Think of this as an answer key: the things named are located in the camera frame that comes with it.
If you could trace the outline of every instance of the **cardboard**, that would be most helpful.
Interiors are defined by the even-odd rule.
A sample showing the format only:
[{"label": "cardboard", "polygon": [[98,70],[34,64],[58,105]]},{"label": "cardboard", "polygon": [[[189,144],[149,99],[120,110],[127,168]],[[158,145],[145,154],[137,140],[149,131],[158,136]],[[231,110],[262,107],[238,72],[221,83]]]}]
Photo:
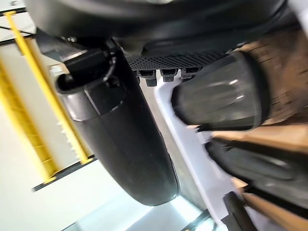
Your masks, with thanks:
[{"label": "cardboard", "polygon": [[271,218],[289,231],[308,231],[308,220],[278,207],[254,194],[242,194],[246,204],[259,213]]}]

